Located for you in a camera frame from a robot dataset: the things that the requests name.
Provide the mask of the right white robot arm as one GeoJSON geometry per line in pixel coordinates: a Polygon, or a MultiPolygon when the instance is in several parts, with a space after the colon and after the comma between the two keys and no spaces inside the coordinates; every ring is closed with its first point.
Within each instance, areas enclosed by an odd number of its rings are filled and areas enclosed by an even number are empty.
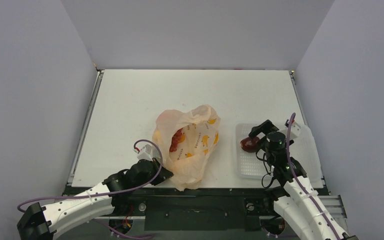
{"type": "Polygon", "coordinates": [[[279,183],[265,187],[268,196],[262,199],[263,209],[283,218],[301,240],[356,240],[328,211],[303,166],[291,156],[292,132],[300,126],[292,118],[285,126],[286,132],[281,132],[266,120],[248,134],[256,150],[263,151],[260,160],[270,167],[268,175],[279,183]]]}

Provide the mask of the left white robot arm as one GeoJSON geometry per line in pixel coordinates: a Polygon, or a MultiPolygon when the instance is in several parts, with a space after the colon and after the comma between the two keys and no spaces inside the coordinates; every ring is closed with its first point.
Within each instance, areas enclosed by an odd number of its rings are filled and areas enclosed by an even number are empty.
{"type": "Polygon", "coordinates": [[[16,225],[19,236],[22,240],[53,240],[97,217],[123,215],[129,210],[132,192],[148,184],[156,186],[173,175],[156,158],[141,159],[75,196],[59,197],[46,205],[35,200],[16,225]]]}

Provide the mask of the dark red fake fruit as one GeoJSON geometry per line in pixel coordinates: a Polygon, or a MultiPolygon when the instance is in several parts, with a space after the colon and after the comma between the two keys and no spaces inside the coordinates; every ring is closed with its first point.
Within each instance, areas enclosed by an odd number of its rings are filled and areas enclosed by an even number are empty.
{"type": "Polygon", "coordinates": [[[260,149],[259,141],[258,136],[246,137],[240,141],[240,147],[247,153],[255,153],[260,149]]]}

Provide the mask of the orange translucent plastic bag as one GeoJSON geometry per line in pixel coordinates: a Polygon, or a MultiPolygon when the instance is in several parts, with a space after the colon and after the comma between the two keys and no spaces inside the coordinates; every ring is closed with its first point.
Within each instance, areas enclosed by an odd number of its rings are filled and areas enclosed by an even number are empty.
{"type": "Polygon", "coordinates": [[[162,153],[163,167],[173,173],[173,186],[179,191],[199,188],[210,156],[220,141],[221,118],[216,110],[207,104],[189,112],[165,110],[155,123],[154,131],[160,132],[161,139],[152,141],[162,153]],[[172,136],[179,129],[184,133],[184,141],[177,151],[169,152],[172,136]]]}

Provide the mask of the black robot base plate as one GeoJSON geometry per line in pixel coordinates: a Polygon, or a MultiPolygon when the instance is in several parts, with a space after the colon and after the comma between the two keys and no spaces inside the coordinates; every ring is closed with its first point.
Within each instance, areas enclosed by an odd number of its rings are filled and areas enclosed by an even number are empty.
{"type": "Polygon", "coordinates": [[[145,231],[269,231],[285,220],[274,211],[273,193],[261,188],[141,188],[129,193],[102,221],[124,234],[145,231]]]}

